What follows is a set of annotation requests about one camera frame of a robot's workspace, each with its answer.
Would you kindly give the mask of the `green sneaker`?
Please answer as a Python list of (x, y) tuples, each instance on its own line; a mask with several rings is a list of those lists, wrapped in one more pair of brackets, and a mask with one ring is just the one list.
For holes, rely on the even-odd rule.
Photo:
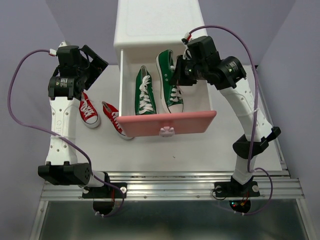
[(153, 80), (145, 65), (135, 79), (134, 111), (136, 116), (157, 114)]
[(164, 111), (169, 114), (182, 113), (184, 110), (182, 92), (176, 85), (170, 84), (175, 70), (173, 51), (170, 49), (162, 51), (156, 57), (155, 63), (160, 79), (160, 99)]

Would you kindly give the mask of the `pink drawer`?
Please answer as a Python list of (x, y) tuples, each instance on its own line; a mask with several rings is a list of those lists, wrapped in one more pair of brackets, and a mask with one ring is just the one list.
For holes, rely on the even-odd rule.
[[(119, 123), (129, 137), (164, 136), (205, 132), (214, 117), (210, 91), (205, 82), (182, 86), (183, 111), (167, 113), (161, 103), (161, 81), (156, 56), (163, 48), (122, 49), (119, 55)], [(157, 113), (135, 114), (136, 77), (141, 66), (151, 75)]]

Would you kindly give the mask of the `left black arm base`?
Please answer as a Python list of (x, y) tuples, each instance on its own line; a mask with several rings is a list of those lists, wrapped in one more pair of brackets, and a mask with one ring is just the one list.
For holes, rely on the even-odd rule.
[(92, 209), (96, 216), (107, 218), (122, 210), (127, 197), (128, 184), (126, 182), (112, 182), (112, 184), (116, 188), (104, 185), (83, 189), (81, 198), (93, 200)]

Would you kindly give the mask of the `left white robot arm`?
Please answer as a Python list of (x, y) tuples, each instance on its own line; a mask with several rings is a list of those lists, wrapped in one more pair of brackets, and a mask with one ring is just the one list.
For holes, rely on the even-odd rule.
[(100, 197), (111, 193), (105, 174), (92, 170), (90, 161), (79, 163), (75, 145), (76, 120), (82, 93), (88, 90), (108, 63), (90, 47), (61, 43), (56, 56), (58, 66), (48, 83), (51, 109), (50, 145), (45, 164), (38, 175), (56, 186), (75, 185), (94, 188)]

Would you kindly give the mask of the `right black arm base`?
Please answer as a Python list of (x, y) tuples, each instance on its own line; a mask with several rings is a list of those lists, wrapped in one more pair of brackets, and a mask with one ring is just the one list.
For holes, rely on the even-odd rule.
[(232, 181), (219, 181), (214, 183), (211, 195), (219, 201), (229, 199), (230, 208), (236, 213), (245, 215), (251, 209), (250, 198), (258, 198), (261, 194), (256, 181), (245, 185)]

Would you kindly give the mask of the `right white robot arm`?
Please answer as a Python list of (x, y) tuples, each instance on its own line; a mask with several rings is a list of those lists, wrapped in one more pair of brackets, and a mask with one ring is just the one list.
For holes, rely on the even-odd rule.
[(247, 73), (234, 56), (221, 59), (210, 36), (183, 40), (186, 53), (179, 55), (170, 83), (178, 86), (192, 86), (198, 80), (206, 81), (224, 96), (238, 118), (244, 134), (232, 145), (236, 153), (235, 170), (230, 189), (235, 195), (248, 190), (248, 182), (256, 156), (261, 154), (269, 142), (276, 139), (281, 130), (272, 126), (256, 104)]

